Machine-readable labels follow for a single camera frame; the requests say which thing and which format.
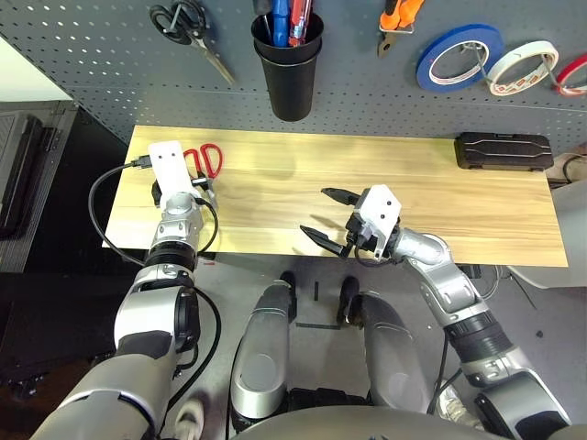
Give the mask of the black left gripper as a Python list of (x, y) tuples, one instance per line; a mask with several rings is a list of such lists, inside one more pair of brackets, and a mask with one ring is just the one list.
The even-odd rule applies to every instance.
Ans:
[[(200, 187), (202, 189), (211, 189), (212, 188), (213, 179), (204, 177), (197, 177), (191, 179), (191, 184), (193, 187)], [(161, 188), (159, 186), (158, 181), (155, 181), (151, 185), (151, 196), (156, 207), (161, 206)]]

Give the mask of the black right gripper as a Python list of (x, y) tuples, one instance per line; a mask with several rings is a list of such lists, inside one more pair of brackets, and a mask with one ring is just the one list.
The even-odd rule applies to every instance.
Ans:
[[(321, 193), (335, 202), (344, 205), (355, 206), (360, 199), (359, 194), (339, 188), (323, 188)], [(316, 245), (339, 258), (346, 259), (352, 250), (370, 251), (374, 259), (382, 258), (380, 246), (382, 230), (372, 220), (363, 219), (357, 209), (352, 211), (346, 223), (347, 235), (345, 246), (332, 241), (328, 235), (309, 226), (300, 225), (300, 229)]]

